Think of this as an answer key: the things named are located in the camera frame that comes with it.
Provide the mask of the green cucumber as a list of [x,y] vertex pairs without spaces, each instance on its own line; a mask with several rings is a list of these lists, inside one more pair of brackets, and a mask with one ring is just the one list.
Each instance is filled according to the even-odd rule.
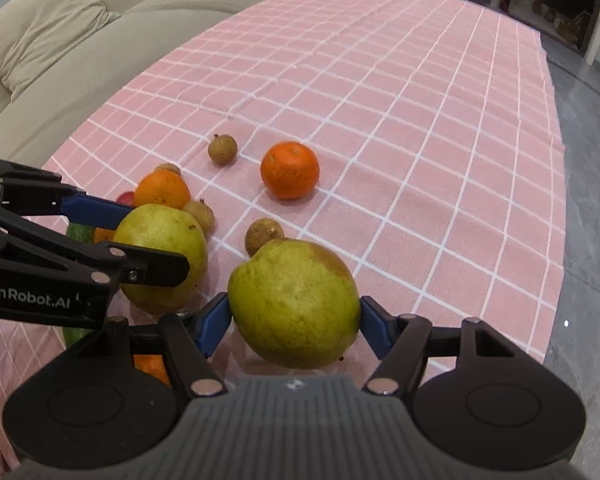
[[[66,229],[66,235],[72,240],[91,245],[93,244],[95,229],[92,226],[84,226],[83,224],[70,222]],[[90,331],[84,328],[64,327],[62,334],[66,348],[70,348],[73,344],[87,335]]]

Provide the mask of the red cherry tomato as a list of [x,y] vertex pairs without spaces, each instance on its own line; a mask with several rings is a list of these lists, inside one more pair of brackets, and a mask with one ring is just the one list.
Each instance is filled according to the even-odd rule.
[[134,193],[132,191],[126,191],[121,193],[116,198],[116,203],[119,205],[132,207],[134,205]]

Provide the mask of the green pear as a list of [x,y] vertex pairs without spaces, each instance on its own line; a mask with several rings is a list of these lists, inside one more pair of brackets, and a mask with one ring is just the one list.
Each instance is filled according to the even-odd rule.
[[338,361],[358,336],[361,306],[347,265],[308,240],[272,240],[227,284],[238,332],[260,358],[313,370]]
[[131,304],[155,316],[192,304],[207,271],[208,247],[191,214],[158,204],[139,206],[120,222],[114,242],[143,249],[148,263],[147,273],[121,286]]

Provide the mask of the orange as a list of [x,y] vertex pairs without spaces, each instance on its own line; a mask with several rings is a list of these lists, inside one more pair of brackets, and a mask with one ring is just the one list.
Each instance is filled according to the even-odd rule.
[[[93,244],[100,242],[112,242],[114,240],[114,230],[96,228],[93,235]],[[155,377],[170,387],[171,382],[164,367],[162,356],[153,354],[134,354],[134,366],[137,370]]]
[[157,204],[182,209],[191,200],[192,193],[184,179],[171,170],[160,169],[140,180],[134,191],[133,206]]

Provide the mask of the lone orange tangerine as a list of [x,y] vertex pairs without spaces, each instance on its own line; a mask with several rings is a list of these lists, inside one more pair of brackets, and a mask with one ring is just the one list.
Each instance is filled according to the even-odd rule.
[[309,195],[317,186],[320,173],[314,151],[298,142],[273,145],[260,163],[263,184],[279,200],[298,200]]

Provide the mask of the brown longan beside orange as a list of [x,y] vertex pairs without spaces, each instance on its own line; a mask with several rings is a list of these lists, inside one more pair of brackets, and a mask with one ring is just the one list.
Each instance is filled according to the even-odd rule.
[[215,229],[215,215],[213,210],[201,198],[200,200],[190,200],[183,211],[188,212],[200,225],[204,236],[209,238]]

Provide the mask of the brown longan behind orange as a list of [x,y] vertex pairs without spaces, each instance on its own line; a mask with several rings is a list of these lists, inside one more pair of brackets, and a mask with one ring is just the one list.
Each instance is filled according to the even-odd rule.
[[160,164],[155,168],[155,171],[171,171],[174,174],[177,174],[178,176],[180,176],[181,173],[181,169],[178,168],[178,166],[171,164],[170,162],[165,162],[164,164]]

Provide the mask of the beige sofa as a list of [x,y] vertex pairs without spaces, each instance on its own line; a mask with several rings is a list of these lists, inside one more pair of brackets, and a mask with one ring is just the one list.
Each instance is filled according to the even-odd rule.
[[102,103],[163,55],[262,0],[102,0],[120,18],[17,99],[0,81],[0,158],[39,167]]

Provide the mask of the brown longan near pear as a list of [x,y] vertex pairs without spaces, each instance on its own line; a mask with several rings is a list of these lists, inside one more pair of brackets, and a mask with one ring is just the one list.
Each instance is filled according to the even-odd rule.
[[261,218],[252,222],[245,235],[245,250],[249,257],[271,240],[285,237],[283,227],[274,219]]

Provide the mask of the far brown longan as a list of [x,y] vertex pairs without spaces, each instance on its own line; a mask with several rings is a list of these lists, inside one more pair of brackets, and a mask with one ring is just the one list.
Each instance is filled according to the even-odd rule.
[[208,155],[211,161],[220,167],[234,162],[238,153],[238,144],[229,134],[215,134],[208,146]]

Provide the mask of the beige sofa cushion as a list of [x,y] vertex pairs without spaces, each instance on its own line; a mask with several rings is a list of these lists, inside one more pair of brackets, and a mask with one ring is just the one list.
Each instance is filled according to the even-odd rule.
[[10,0],[0,10],[0,81],[13,99],[120,18],[102,0]]

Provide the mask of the pink checkered tablecloth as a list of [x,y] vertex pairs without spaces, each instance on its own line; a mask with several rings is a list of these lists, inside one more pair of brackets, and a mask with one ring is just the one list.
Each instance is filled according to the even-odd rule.
[[[215,134],[238,144],[230,165],[208,155]],[[289,141],[314,151],[320,180],[279,200],[260,163]],[[196,307],[272,218],[336,252],[389,312],[478,316],[544,359],[565,166],[529,27],[463,0],[262,0],[137,74],[40,167],[115,198],[164,162],[215,215]]]

